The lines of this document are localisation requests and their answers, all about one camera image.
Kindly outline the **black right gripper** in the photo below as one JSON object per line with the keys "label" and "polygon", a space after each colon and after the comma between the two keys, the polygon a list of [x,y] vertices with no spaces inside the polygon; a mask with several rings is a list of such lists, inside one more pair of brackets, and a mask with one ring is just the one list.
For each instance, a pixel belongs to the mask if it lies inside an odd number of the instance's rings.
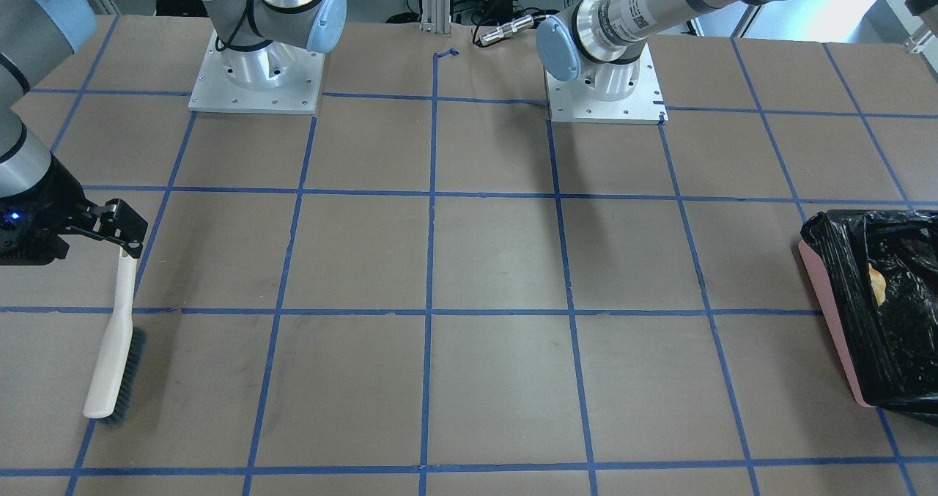
{"label": "black right gripper", "polygon": [[66,258],[70,246],[60,238],[65,232],[114,243],[140,259],[148,229],[147,220],[123,199],[104,205],[88,200],[58,158],[51,158],[33,188],[2,199],[1,219],[2,265],[47,265]]}

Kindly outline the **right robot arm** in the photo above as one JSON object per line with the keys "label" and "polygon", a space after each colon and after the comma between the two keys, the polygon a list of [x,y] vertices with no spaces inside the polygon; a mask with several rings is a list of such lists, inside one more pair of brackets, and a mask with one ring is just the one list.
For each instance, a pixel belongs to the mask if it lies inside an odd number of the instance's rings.
{"label": "right robot arm", "polygon": [[87,0],[2,0],[3,265],[40,266],[66,258],[67,234],[119,245],[126,270],[143,253],[147,222],[124,200],[91,202],[12,108],[96,28]]}

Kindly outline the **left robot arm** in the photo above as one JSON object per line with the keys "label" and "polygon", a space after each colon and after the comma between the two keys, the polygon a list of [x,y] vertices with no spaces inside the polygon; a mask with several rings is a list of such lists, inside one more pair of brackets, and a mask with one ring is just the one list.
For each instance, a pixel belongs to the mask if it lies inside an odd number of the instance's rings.
{"label": "left robot arm", "polygon": [[570,81],[589,62],[629,62],[631,48],[673,26],[737,2],[775,1],[793,0],[582,0],[537,26],[536,48],[555,80]]}

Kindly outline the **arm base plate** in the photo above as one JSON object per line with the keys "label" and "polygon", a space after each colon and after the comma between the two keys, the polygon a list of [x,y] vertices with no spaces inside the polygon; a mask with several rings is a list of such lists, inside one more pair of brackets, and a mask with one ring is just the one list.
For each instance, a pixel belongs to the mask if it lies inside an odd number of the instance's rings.
{"label": "arm base plate", "polygon": [[188,109],[230,114],[315,115],[326,55],[272,42],[252,52],[218,51],[212,32]]}
{"label": "arm base plate", "polygon": [[639,59],[626,64],[584,65],[575,80],[560,81],[544,72],[553,122],[664,125],[669,119],[652,52],[640,43]]}

